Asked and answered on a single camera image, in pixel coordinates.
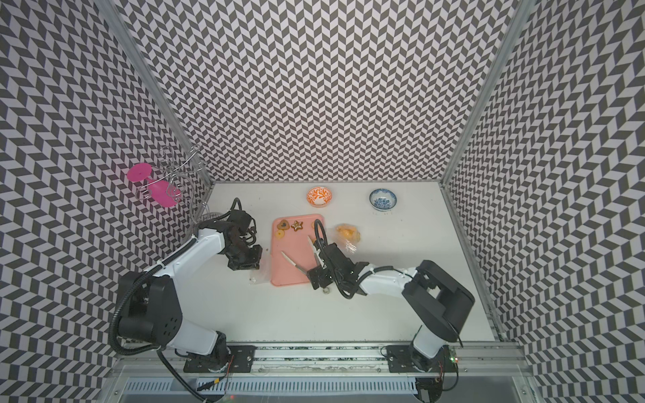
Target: pink disc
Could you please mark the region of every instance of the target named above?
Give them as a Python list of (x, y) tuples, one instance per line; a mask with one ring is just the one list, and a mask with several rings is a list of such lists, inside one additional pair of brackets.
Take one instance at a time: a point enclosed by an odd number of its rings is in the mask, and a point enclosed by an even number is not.
[(130, 182), (141, 182), (149, 177), (151, 173), (152, 165), (140, 162), (139, 164), (134, 164), (132, 168), (128, 170), (127, 177)]
[(150, 197), (159, 203), (162, 207), (172, 207), (177, 205), (177, 202), (173, 197), (168, 196), (168, 193), (174, 196), (177, 196), (178, 199), (181, 199), (181, 192), (176, 186), (172, 186), (170, 191), (167, 193), (168, 181), (159, 181), (148, 186), (150, 189)]

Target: black and white patterned backdrop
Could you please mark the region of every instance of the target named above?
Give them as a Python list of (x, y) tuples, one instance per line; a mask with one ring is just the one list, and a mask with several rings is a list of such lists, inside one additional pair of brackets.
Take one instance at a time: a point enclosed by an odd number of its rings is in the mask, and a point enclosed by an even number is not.
[(644, 15), (541, 1), (449, 186), (551, 402), (645, 401)]
[(439, 179), (517, 0), (116, 0), (217, 180)]
[(3, 0), (0, 19), (0, 400), (85, 401), (119, 274), (188, 225), (126, 171), (178, 149), (91, 0)]

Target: orange patterned bowl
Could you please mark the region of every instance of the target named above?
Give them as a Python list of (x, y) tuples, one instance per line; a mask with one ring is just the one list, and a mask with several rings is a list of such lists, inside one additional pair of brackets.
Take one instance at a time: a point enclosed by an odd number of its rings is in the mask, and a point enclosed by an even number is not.
[(316, 186), (307, 193), (307, 201), (314, 207), (325, 207), (332, 201), (332, 191), (324, 186)]

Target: food in plastic bag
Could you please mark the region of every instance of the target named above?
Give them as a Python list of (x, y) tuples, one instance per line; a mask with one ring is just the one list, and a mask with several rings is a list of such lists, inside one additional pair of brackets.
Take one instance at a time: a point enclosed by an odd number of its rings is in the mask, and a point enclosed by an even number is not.
[(348, 253), (354, 253), (361, 241), (361, 233), (351, 224), (338, 224), (334, 228), (332, 239), (338, 247), (344, 248)]

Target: metal mounting plate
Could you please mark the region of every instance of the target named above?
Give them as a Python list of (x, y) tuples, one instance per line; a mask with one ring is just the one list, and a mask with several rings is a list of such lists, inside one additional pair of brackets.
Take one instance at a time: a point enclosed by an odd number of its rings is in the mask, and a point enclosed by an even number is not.
[[(425, 373), (412, 364), (408, 348), (408, 346), (400, 344), (385, 347), (390, 373), (410, 373), (415, 371)], [(441, 365), (444, 366), (443, 372), (455, 372), (455, 364), (450, 360), (450, 348), (448, 346), (443, 346), (439, 350), (437, 357), (441, 357)], [(437, 360), (430, 366), (428, 373), (439, 374), (440, 372), (441, 367), (439, 360)]]
[[(231, 362), (231, 373), (249, 373), (255, 357), (255, 346), (229, 346), (233, 355)], [(213, 362), (207, 359), (191, 357), (186, 359), (184, 365), (185, 373), (213, 373), (220, 368), (213, 368)]]

